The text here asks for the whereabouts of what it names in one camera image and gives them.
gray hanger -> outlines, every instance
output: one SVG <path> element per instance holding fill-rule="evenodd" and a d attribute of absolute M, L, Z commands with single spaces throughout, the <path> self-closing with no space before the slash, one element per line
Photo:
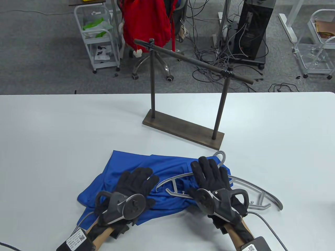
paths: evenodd
<path fill-rule="evenodd" d="M 223 163 L 224 163 L 224 161 L 226 159 L 226 154 L 223 151 L 218 151 L 213 156 L 217 156 L 219 154 L 221 154 L 223 156 L 223 159 L 218 164 L 218 167 L 220 167 L 221 165 L 223 165 Z M 185 191 L 183 191 L 183 193 L 178 193 L 177 184 L 176 184 L 176 179 L 180 179 L 180 178 L 187 177 L 187 176 L 192 176 L 192 175 L 193 175 L 193 173 L 184 173 L 184 174 L 180 174 L 180 175 L 171 177 L 169 179 L 166 179 L 166 180 L 160 182 L 157 185 L 156 192 L 157 192 L 157 189 L 159 187 L 161 187 L 164 184 L 172 181 L 174 192 L 172 192 L 168 188 L 165 189 L 165 191 L 169 195 L 176 196 L 176 197 L 181 197 L 181 198 L 192 199 L 190 195 L 185 194 Z M 265 209 L 268 209 L 271 206 L 270 203 L 268 203 L 266 205 L 262 205 L 264 197 L 266 196 L 268 199 L 270 199 L 270 200 L 272 200 L 274 202 L 274 204 L 279 208 L 279 210 L 283 210 L 283 204 L 280 202 L 280 200 L 278 200 L 277 197 L 275 197 L 274 195 L 270 194 L 268 191 L 262 189 L 261 187 L 255 185 L 255 184 L 253 184 L 253 183 L 251 183 L 249 181 L 246 181 L 244 179 L 241 179 L 241 178 L 238 178 L 238 177 L 235 177 L 235 176 L 232 176 L 232 175 L 228 175 L 228 177 L 231 178 L 231 180 L 229 181 L 230 184 L 232 184 L 233 182 L 241 183 L 243 185 L 250 186 L 253 189 L 255 189 L 255 190 L 257 190 L 257 191 L 259 191 L 261 193 L 260 197 L 259 197 L 259 200 L 258 200 L 258 204 L 254 204 L 253 201 L 249 202 L 249 207 L 248 207 L 249 209 L 254 209 L 254 210 L 265 210 Z"/>

forearm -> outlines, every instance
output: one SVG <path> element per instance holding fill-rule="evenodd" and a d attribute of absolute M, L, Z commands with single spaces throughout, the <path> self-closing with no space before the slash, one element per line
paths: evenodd
<path fill-rule="evenodd" d="M 247 231 L 249 231 L 249 233 L 252 235 L 250 229 L 248 228 L 248 226 L 245 224 L 244 220 L 242 219 L 242 223 L 244 225 L 244 227 L 247 229 Z M 241 247 L 246 244 L 246 241 L 244 241 L 238 234 L 237 232 L 234 230 L 234 228 L 232 227 L 231 224 L 227 223 L 224 225 L 224 228 L 227 230 L 231 240 L 234 243 L 235 249 L 237 251 L 241 250 Z"/>
<path fill-rule="evenodd" d="M 97 220 L 92 224 L 92 226 L 86 231 L 86 234 L 88 234 L 92 227 L 97 224 Z M 109 235 L 114 231 L 113 228 L 107 228 L 102 234 L 98 235 L 94 240 L 92 240 L 95 250 L 98 251 L 101 245 L 107 240 Z"/>

red cloth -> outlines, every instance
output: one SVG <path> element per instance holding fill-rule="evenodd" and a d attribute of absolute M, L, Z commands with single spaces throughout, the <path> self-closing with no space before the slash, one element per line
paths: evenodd
<path fill-rule="evenodd" d="M 134 39 L 149 42 L 150 38 L 155 39 L 155 45 L 163 47 L 171 39 L 172 47 L 175 50 L 175 32 L 172 13 L 176 8 L 178 0 L 174 0 L 170 17 L 167 16 L 164 0 L 124 0 L 122 13 L 124 19 L 123 37 L 126 43 L 135 51 L 147 50 L 134 43 Z"/>

white table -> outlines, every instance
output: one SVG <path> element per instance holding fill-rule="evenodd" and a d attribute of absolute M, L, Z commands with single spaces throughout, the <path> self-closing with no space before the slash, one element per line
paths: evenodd
<path fill-rule="evenodd" d="M 219 100 L 157 94 L 156 108 L 213 127 Z M 215 152 L 143 126 L 149 107 L 149 94 L 0 96 L 0 241 L 23 251 L 56 250 L 84 210 L 77 195 L 113 150 L 193 158 Z M 226 165 L 282 201 L 283 211 L 273 205 L 258 212 L 291 251 L 333 247 L 334 109 L 333 93 L 227 96 L 219 128 Z M 259 218 L 245 221 L 272 250 L 282 250 Z M 107 250 L 234 248 L 206 216 L 184 211 L 134 226 L 105 243 Z"/>

wooden base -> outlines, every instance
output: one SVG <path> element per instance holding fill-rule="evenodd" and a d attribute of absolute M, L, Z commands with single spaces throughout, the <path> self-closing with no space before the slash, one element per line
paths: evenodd
<path fill-rule="evenodd" d="M 224 133 L 217 132 L 216 139 L 212 140 L 212 129 L 158 111 L 155 111 L 155 119 L 152 119 L 151 109 L 142 124 L 215 150 L 220 149 L 224 137 Z"/>

